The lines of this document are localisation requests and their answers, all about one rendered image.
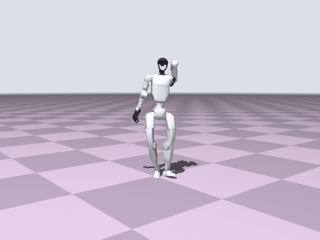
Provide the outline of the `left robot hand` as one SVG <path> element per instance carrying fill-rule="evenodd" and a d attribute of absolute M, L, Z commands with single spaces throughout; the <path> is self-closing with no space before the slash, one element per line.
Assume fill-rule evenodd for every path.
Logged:
<path fill-rule="evenodd" d="M 172 79 L 173 82 L 170 83 L 170 87 L 172 87 L 172 86 L 174 85 L 175 80 L 176 80 L 176 78 L 174 77 L 174 78 Z"/>

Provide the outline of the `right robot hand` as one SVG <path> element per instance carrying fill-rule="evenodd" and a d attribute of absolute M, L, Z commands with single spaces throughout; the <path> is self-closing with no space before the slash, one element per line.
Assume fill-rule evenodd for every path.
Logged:
<path fill-rule="evenodd" d="M 133 120 L 138 123 L 139 120 L 138 120 L 138 116 L 139 116 L 139 113 L 141 112 L 141 109 L 138 110 L 138 112 L 135 110 L 135 113 L 133 114 L 132 118 Z M 138 121 L 138 122 L 137 122 Z"/>

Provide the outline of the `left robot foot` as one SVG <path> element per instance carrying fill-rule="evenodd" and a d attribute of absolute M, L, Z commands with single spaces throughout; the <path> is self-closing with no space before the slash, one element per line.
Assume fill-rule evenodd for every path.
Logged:
<path fill-rule="evenodd" d="M 177 174 L 168 170 L 167 172 L 163 171 L 162 176 L 177 176 Z"/>

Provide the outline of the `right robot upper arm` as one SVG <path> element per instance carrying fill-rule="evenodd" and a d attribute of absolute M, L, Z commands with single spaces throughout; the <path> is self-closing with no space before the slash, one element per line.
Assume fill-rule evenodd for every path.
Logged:
<path fill-rule="evenodd" d="M 153 78 L 153 75 L 147 75 L 144 79 L 144 82 L 143 82 L 143 86 L 142 86 L 142 94 L 141 94 L 141 97 L 142 98 L 147 98 L 147 90 L 149 88 L 149 82 L 152 81 L 152 78 Z"/>

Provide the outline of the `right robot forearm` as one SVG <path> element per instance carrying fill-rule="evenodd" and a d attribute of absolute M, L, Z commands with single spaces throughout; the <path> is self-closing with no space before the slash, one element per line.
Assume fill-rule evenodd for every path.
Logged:
<path fill-rule="evenodd" d="M 142 96 L 142 92 L 140 93 L 140 97 L 139 97 L 139 102 L 138 102 L 138 105 L 137 107 L 135 108 L 135 110 L 138 112 L 138 110 L 142 110 L 143 108 L 143 105 L 144 105 L 144 101 L 145 99 Z"/>

